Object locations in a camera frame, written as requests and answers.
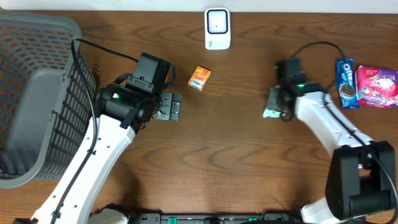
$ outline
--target blue snack package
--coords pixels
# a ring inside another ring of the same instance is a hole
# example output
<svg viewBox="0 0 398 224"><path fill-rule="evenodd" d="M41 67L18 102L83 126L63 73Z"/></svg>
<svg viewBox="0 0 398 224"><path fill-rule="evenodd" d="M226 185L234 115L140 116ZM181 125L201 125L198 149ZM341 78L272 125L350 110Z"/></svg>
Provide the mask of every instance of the blue snack package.
<svg viewBox="0 0 398 224"><path fill-rule="evenodd" d="M339 58L336 61L336 84L343 109L359 108L353 65L354 59L352 58Z"/></svg>

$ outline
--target wooden table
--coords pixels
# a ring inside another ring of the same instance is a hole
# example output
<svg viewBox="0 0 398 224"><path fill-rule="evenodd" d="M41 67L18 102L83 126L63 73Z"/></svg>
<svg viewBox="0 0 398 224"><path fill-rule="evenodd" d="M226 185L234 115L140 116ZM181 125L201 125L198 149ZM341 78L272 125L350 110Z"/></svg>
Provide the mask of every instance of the wooden table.
<svg viewBox="0 0 398 224"><path fill-rule="evenodd" d="M355 67L398 70L398 16L232 13L228 50L204 46L203 13L42 11L70 17L83 37L125 54L147 52L173 63L182 94L179 122L153 121L113 167L93 211L109 203L164 213L261 213L295 209L324 196L330 158L299 120L263 119L273 66L316 40L340 45ZM83 51L100 87L136 64L89 46ZM326 85L338 52L300 54L308 78ZM212 71L203 91L187 85L197 65ZM398 148L398 109L362 107L344 114L377 141ZM31 217L56 181L0 190L0 223ZM385 222L390 213L372 221Z"/></svg>

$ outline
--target white plug-in device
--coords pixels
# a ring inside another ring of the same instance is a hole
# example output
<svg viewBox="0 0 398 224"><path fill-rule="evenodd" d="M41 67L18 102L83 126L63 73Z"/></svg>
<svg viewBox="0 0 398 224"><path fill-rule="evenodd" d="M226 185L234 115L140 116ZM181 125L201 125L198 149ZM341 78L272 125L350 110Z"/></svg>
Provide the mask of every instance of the white plug-in device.
<svg viewBox="0 0 398 224"><path fill-rule="evenodd" d="M228 49L231 45L231 19L226 8L205 11L205 47L208 50Z"/></svg>

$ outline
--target black cable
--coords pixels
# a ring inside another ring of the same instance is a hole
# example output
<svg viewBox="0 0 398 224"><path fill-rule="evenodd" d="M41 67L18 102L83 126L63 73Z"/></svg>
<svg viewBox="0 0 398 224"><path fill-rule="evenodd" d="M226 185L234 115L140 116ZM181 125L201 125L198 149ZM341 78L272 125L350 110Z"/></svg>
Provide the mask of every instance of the black cable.
<svg viewBox="0 0 398 224"><path fill-rule="evenodd" d="M51 224L54 224L57 220L57 218L60 215L60 210L61 207L63 205L63 202L65 201L70 189L72 188L72 185L75 183L77 177L79 176L81 170L84 168L85 164L87 163L88 159L90 158L90 156L94 153L94 148L95 148L95 144L97 142L97 136L98 136L98 125L97 125L97 119L96 119L96 115L95 115L95 108L94 108L94 103L93 103L93 99L91 98L91 94L90 94L90 88L88 87L86 78L83 74L83 71L81 70L80 64L79 64L79 60L77 58L77 54L76 54L76 50L75 50L75 40L79 40L81 41L82 39L80 38L76 38L76 39L72 39L72 41L70 42L70 49L72 51L72 57L73 57L73 64L77 69L78 75L81 79L81 82L83 84L86 96L88 98L88 102L90 105L90 111L91 111L91 115L93 117L93 141L91 142L91 146L90 149L87 151L87 155L86 157L83 159L83 162L81 162L79 168L77 169L75 175L72 177L72 179L70 180L68 187L66 187L65 191L63 192L61 199L55 209L55 211L52 214L52 219L51 219Z"/></svg>
<svg viewBox="0 0 398 224"><path fill-rule="evenodd" d="M104 51L106 51L106 52L109 52L109 53L111 53L111 54L115 54L115 55L118 55L118 56L120 56L120 57L128 58L128 59L130 59L130 60L133 60L133 61L135 61L135 62L138 62L138 60L135 59L135 58L132 57L132 56L128 56L128 55L125 55L125 54L116 52L116 51L114 51L114 50L107 49L106 47L100 46L100 45L98 45L98 44L96 44L96 43L93 43L93 42L90 42L90 41L88 41L88 40L85 40L85 39L82 39L82 38L77 38L77 37L75 37L75 38L73 38L73 39L74 39L74 40L78 40L78 41L83 42L83 43L86 43L86 44L88 44L88 45L94 46L94 47L96 47L96 48L99 48L99 49L104 50Z"/></svg>
<svg viewBox="0 0 398 224"><path fill-rule="evenodd" d="M343 50L338 45L336 45L336 44L334 44L332 42L329 42L329 41L318 41L318 42L312 42L312 43L309 43L307 45L304 45L303 47L301 47L298 50L296 50L296 52L294 52L294 54L290 58L296 57L297 54L299 54L302 50L306 49L307 47L311 47L313 45L318 45L318 44L330 45L330 46L336 48L340 52L342 58L346 58L346 55L344 54Z"/></svg>
<svg viewBox="0 0 398 224"><path fill-rule="evenodd" d="M337 115L334 114L334 112L332 112L332 110L329 108L328 104L329 102L326 101L326 95L328 94L328 92L330 91L330 89L332 88L332 86L335 84L336 80L333 80L329 85L328 88L326 89L326 91L323 94L323 105L325 106L325 108L329 111L329 113L332 115L332 117L334 117L337 122L339 122L342 127L352 136L355 138L355 140L357 140L360 144L363 145L363 147L367 150L367 152L372 156L372 159L374 159L374 161L376 162L376 164L379 166L379 168L382 170L383 174L386 176L390 186L391 186L391 190L392 193L394 194L394 198L395 198L395 209L394 209L394 214L391 218L390 221L388 221L387 223L394 223L397 220L398 217L398 193L397 193L397 189L395 187L395 183L392 181L391 175L388 173L386 167L384 166L384 164L380 161L380 159L377 157L377 155L374 153L374 151L365 144L364 141L362 141L362 139L360 139L356 134L354 130L350 130L349 127L347 127L347 125L345 125L344 122L342 122L342 120L339 119L339 117L337 117ZM368 224L376 224L376 223L371 223L371 222L367 222L366 220L357 220L356 221L359 222L365 222Z"/></svg>
<svg viewBox="0 0 398 224"><path fill-rule="evenodd" d="M113 82L116 84L120 84L123 81L127 80L129 78L129 76L131 76L131 75L132 75L131 73L125 73L125 74L117 77L117 79L115 79Z"/></svg>

